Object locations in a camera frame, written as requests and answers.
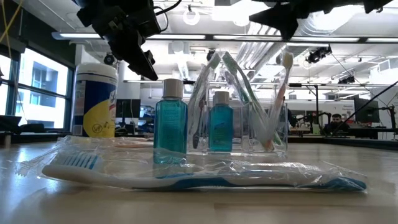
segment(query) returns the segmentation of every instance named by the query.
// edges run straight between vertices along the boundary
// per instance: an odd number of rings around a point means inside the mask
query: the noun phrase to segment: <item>blue liquid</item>
[[[181,154],[154,151],[154,163],[179,164],[187,153],[187,105],[180,98],[164,98],[156,104],[154,148]]]
[[[209,129],[211,151],[232,151],[233,113],[233,109],[228,105],[216,105],[211,109]]]

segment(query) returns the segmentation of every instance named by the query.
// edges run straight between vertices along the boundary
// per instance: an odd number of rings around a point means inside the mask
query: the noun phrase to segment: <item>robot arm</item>
[[[85,27],[93,26],[118,60],[125,60],[138,75],[157,80],[152,53],[141,49],[145,38],[160,33],[153,0],[72,1],[81,7],[79,20]]]

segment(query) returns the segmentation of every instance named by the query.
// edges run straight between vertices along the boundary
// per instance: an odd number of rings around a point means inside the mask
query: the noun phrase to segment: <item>yellow label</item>
[[[104,100],[92,107],[83,119],[83,128],[89,137],[113,138],[115,129],[116,107]]]

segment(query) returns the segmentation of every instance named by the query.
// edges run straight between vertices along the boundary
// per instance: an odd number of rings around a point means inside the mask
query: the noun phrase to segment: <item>disinfecting wipes container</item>
[[[76,70],[72,134],[113,138],[116,117],[116,69],[83,63]]]

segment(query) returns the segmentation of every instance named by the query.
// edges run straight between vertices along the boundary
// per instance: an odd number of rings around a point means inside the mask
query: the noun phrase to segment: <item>robotic equipment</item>
[[[138,75],[157,80],[154,71],[152,53],[143,52],[141,45],[145,39],[159,34],[156,16],[177,7],[182,0],[173,6],[154,12],[153,0],[72,0],[81,9],[77,16],[85,27],[93,26],[95,32],[108,41],[112,54],[118,60],[125,60],[129,68]],[[297,27],[297,19],[305,19],[311,12],[324,11],[329,13],[334,7],[349,4],[363,4],[365,12],[382,7],[392,0],[254,0],[267,2],[274,6],[268,10],[249,17],[252,22],[271,26],[280,30],[284,40],[293,37]]]
[[[280,30],[284,40],[290,40],[299,24],[297,19],[306,19],[311,12],[331,12],[334,7],[362,4],[366,13],[382,7],[392,0],[253,0],[267,2],[272,8],[249,16],[249,20]]]
[[[72,1],[81,7],[77,13],[79,20],[85,27],[93,26],[118,60],[125,60],[138,75],[157,80],[152,53],[143,52],[141,45],[146,38],[161,32],[156,16],[175,8],[181,0],[156,13],[153,0]]]

